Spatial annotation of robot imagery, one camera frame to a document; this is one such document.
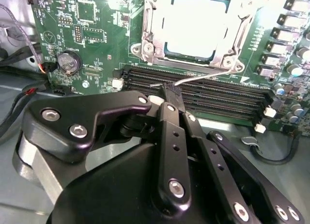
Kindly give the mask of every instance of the black cable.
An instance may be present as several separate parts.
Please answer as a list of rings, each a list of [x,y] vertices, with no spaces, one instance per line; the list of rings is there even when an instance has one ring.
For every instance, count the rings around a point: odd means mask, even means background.
[[[0,67],[0,73],[5,74],[13,74],[19,75],[27,78],[31,78],[34,80],[47,80],[47,74],[31,71],[31,70],[23,70],[12,66],[4,66]]]
[[[42,49],[39,43],[33,44],[33,47],[37,53],[42,52]],[[8,58],[0,61],[0,67],[20,62],[28,57],[31,57],[32,55],[33,53],[30,50],[29,46],[22,47],[18,49],[16,52],[14,52],[13,54],[11,54],[10,56],[8,56]]]
[[[289,136],[292,136],[292,137],[290,137],[290,138],[292,138],[292,143],[290,146],[290,152],[287,154],[287,156],[285,156],[281,160],[271,160],[271,159],[267,159],[267,158],[261,156],[257,151],[258,150],[257,146],[255,146],[255,145],[250,146],[250,152],[252,153],[252,155],[254,156],[255,159],[262,161],[264,163],[267,163],[270,165],[286,164],[286,163],[290,162],[294,158],[294,156],[296,155],[296,153],[298,151],[298,146],[299,146],[299,138],[300,138],[302,132],[295,129],[294,131],[290,131],[288,134],[289,134]]]
[[[32,97],[36,94],[37,91],[43,91],[46,89],[46,81],[40,81],[32,85],[26,86],[22,92],[17,95],[14,99],[12,106],[7,113],[6,117],[0,124],[0,139],[6,133],[6,131],[11,127],[14,121],[21,114],[23,109],[32,99]]]

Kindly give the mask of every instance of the capacitor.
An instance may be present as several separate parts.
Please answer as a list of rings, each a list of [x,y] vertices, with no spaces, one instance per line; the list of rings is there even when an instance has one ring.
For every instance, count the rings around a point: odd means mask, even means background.
[[[273,90],[276,92],[277,95],[284,95],[284,89],[281,83],[276,83],[273,86]]]
[[[77,53],[70,50],[65,50],[61,52],[57,56],[57,62],[59,64],[59,67],[67,75],[74,75],[82,67],[82,60],[80,56]]]
[[[290,73],[293,77],[301,76],[304,70],[298,65],[291,65],[287,68],[287,72]]]
[[[301,107],[300,104],[294,104],[291,107],[292,112],[294,113],[295,116],[302,116],[304,114],[304,110]]]
[[[297,51],[297,56],[302,58],[303,60],[310,61],[310,49],[307,47],[300,48]]]
[[[292,112],[287,113],[286,117],[289,120],[289,122],[292,124],[296,123],[299,120],[298,116],[295,116],[294,113]]]

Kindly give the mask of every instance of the integrated circuit chip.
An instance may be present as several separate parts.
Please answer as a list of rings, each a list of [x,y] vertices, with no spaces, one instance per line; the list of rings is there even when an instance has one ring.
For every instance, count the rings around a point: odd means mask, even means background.
[[[225,36],[226,8],[220,1],[174,0],[163,29],[168,51],[210,58]],[[197,13],[204,13],[208,21],[202,21]]]
[[[104,42],[105,32],[102,29],[92,29],[83,27],[83,37],[86,40]]]
[[[77,1],[77,18],[79,21],[96,22],[96,3],[91,1]]]

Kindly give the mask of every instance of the screw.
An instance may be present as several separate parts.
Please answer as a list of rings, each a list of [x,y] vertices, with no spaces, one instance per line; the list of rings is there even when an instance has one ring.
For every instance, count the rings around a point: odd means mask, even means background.
[[[241,204],[235,203],[233,208],[239,218],[241,218],[244,222],[247,222],[250,219],[247,210]]]
[[[219,139],[220,141],[222,141],[222,140],[223,140],[222,135],[220,135],[220,134],[216,133],[216,134],[215,134],[215,136],[216,136],[216,137],[217,137],[217,139]]]
[[[77,138],[85,138],[87,135],[87,129],[84,126],[74,124],[69,128],[69,132],[72,136]]]
[[[172,180],[169,182],[169,189],[170,189],[170,192],[172,192],[173,195],[175,195],[178,198],[181,198],[184,196],[184,188],[176,180]]]
[[[143,104],[146,104],[147,100],[143,97],[139,97],[139,101]]]
[[[282,219],[286,221],[289,220],[289,217],[287,216],[286,212],[284,212],[284,210],[281,207],[276,206],[276,210]]]
[[[83,86],[84,88],[89,88],[89,82],[88,82],[87,80],[84,80],[84,81],[82,82],[82,86]]]
[[[168,107],[168,109],[169,109],[170,111],[174,111],[174,110],[175,110],[175,108],[174,108],[173,106],[171,106],[171,105],[167,105],[167,107]]]
[[[60,115],[57,111],[52,109],[46,109],[41,113],[42,117],[47,121],[57,121]]]
[[[192,114],[188,115],[188,117],[191,121],[196,121],[196,118]]]
[[[300,218],[299,218],[298,214],[297,214],[291,207],[289,207],[289,212],[291,213],[291,216],[292,216],[296,221],[300,221]]]
[[[154,51],[153,45],[152,45],[151,43],[146,44],[146,45],[144,46],[144,51],[145,51],[146,53],[153,53],[153,51]]]
[[[227,57],[226,59],[224,59],[223,67],[231,67],[231,66],[232,66],[231,57]]]

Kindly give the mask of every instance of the cable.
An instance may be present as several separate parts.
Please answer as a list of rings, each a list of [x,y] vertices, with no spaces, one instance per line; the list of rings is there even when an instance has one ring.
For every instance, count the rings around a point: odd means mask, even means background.
[[[31,52],[33,53],[33,56],[35,57],[35,59],[36,59],[38,65],[39,65],[40,70],[42,71],[42,73],[45,73],[45,71],[43,70],[43,68],[42,68],[42,66],[41,66],[42,62],[41,62],[41,60],[40,60],[40,58],[39,58],[39,55],[36,53],[36,51],[35,51],[35,49],[34,49],[32,43],[31,43],[30,39],[28,38],[28,36],[27,36],[27,34],[26,34],[26,32],[25,32],[25,30],[21,27],[21,25],[20,25],[19,22],[16,20],[15,16],[14,16],[13,13],[10,11],[10,9],[8,9],[6,6],[4,6],[4,5],[1,4],[1,3],[0,3],[0,8],[2,8],[3,10],[5,10],[5,11],[9,14],[9,16],[11,17],[11,19],[13,20],[13,22],[16,24],[16,26],[18,27],[18,29],[21,31],[21,33],[23,34],[23,36],[24,36],[24,38],[25,38],[25,40],[26,40],[26,42],[27,42],[27,45],[29,46]]]
[[[220,73],[214,73],[214,74],[208,74],[208,75],[200,75],[200,76],[196,76],[196,77],[190,77],[190,78],[186,78],[186,79],[182,79],[179,81],[176,81],[173,83],[174,86],[178,86],[182,83],[185,82],[191,82],[191,81],[195,81],[195,80],[202,80],[202,79],[207,79],[207,78],[211,78],[214,76],[219,76],[219,75],[225,75],[225,74],[229,74],[232,71],[232,69],[224,71],[224,72],[220,72]],[[151,84],[150,87],[158,87],[161,86],[161,83],[156,83],[156,84]]]
[[[39,81],[47,80],[47,74],[42,74],[31,70],[23,70],[12,66],[0,67],[0,73],[19,75]]]
[[[300,138],[301,134],[302,134],[302,132],[298,131],[297,129],[295,131],[292,131],[289,133],[289,135],[291,135],[293,137],[291,147],[290,147],[290,152],[287,154],[287,156],[285,156],[281,160],[271,160],[271,159],[267,159],[267,158],[261,156],[257,152],[258,148],[255,145],[250,146],[250,152],[252,153],[252,155],[254,156],[255,159],[262,161],[264,163],[267,163],[270,165],[286,164],[286,163],[290,162],[294,158],[294,156],[296,155],[296,152],[298,151],[299,138]]]
[[[23,109],[26,107],[26,105],[29,103],[32,97],[36,94],[36,90],[37,89],[33,87],[25,92],[20,93],[18,96],[16,96],[9,112],[7,113],[2,123],[0,124],[0,138],[6,133],[6,131],[11,127],[14,121],[18,118],[18,116],[21,114]]]
[[[33,44],[33,47],[35,48],[35,50],[38,53],[42,52],[39,43]],[[28,58],[28,57],[31,57],[32,55],[33,54],[31,52],[29,46],[22,47],[22,48],[18,49],[17,51],[15,51],[14,53],[12,53],[6,59],[0,61],[0,67],[17,63],[19,61],[22,61],[22,60]]]

